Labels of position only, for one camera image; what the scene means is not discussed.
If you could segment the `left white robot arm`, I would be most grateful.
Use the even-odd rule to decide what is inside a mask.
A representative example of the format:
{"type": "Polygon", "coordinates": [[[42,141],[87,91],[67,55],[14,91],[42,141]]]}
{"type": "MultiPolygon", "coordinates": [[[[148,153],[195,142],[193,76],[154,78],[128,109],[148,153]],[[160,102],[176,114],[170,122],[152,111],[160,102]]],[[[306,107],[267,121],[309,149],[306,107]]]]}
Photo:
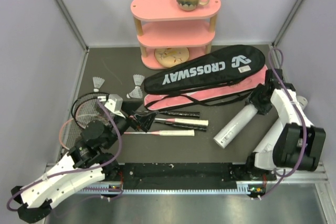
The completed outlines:
{"type": "Polygon", "coordinates": [[[122,134],[128,128],[147,132],[156,116],[154,112],[137,112],[138,102],[122,105],[122,115],[111,116],[101,102],[97,105],[106,114],[109,124],[92,119],[82,129],[75,145],[39,179],[11,190],[11,200],[19,203],[15,209],[26,223],[36,223],[47,217],[62,201],[85,187],[117,178],[120,166],[116,154],[108,153],[115,142],[122,144],[122,134]]]}

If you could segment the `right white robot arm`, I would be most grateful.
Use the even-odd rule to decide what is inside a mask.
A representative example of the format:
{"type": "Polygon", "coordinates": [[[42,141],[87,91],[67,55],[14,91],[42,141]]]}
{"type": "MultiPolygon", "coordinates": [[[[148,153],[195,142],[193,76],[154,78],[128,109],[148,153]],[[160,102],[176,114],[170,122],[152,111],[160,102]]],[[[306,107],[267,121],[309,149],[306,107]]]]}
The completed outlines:
{"type": "Polygon", "coordinates": [[[268,114],[272,108],[278,113],[277,129],[269,130],[247,158],[248,178],[256,180],[264,171],[274,169],[317,169],[326,132],[305,116],[293,84],[283,82],[281,69],[266,71],[265,82],[255,87],[246,105],[259,115],[268,114]]]}

